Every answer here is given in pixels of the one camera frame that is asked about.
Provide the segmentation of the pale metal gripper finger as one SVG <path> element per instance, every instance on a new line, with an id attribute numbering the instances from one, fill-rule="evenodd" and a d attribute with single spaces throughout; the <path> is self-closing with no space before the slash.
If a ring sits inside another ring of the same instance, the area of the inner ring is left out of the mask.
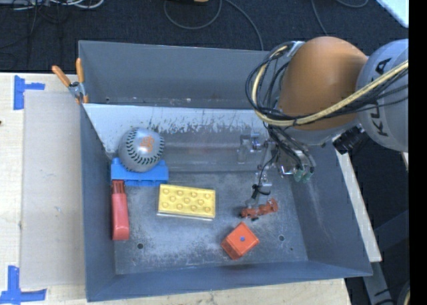
<path id="1" fill-rule="evenodd" d="M 251 196 L 245 201 L 246 208 L 257 207 L 259 198 L 260 198 L 260 185 L 253 184 Z"/>
<path id="2" fill-rule="evenodd" d="M 257 181 L 257 191 L 261 195 L 270 195 L 272 188 L 272 181 L 269 177 L 269 169 L 271 163 L 266 163 L 263 165 L 261 170 L 258 172 L 258 176 L 256 178 Z"/>

